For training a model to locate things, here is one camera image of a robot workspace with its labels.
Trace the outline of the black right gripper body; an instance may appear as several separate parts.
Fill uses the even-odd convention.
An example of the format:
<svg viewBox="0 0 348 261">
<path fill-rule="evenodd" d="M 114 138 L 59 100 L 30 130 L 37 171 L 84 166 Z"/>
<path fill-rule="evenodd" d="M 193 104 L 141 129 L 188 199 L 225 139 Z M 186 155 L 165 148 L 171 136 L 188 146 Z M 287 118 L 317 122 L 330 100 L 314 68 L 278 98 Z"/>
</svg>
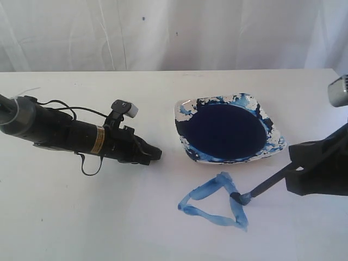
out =
<svg viewBox="0 0 348 261">
<path fill-rule="evenodd" d="M 326 166 L 325 194 L 347 196 L 347 123 L 342 127 L 337 144 Z"/>
</svg>

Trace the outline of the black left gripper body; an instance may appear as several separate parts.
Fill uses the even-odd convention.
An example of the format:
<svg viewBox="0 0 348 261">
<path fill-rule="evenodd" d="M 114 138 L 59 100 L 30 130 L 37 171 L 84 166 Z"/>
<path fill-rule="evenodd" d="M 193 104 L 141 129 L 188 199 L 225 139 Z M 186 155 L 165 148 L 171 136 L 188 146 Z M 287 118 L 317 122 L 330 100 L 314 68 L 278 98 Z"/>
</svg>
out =
<svg viewBox="0 0 348 261">
<path fill-rule="evenodd" d="M 120 163 L 141 164 L 142 139 L 134 134 L 133 128 L 111 128 L 107 125 L 103 127 L 105 130 L 103 157 L 116 159 Z"/>
</svg>

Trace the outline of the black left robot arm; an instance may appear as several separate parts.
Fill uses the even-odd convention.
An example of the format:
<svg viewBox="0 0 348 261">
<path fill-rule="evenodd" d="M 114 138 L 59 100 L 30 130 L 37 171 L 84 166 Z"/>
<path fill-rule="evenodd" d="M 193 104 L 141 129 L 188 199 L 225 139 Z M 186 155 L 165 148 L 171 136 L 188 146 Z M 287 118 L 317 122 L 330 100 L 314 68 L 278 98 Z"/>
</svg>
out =
<svg viewBox="0 0 348 261">
<path fill-rule="evenodd" d="M 116 100 L 102 126 L 78 121 L 75 113 L 63 108 L 48 108 L 35 97 L 1 96 L 1 132 L 31 141 L 48 150 L 85 153 L 121 163 L 149 165 L 159 160 L 162 151 L 148 144 L 128 126 L 120 127 L 125 116 L 134 117 L 138 110 L 130 102 Z"/>
</svg>

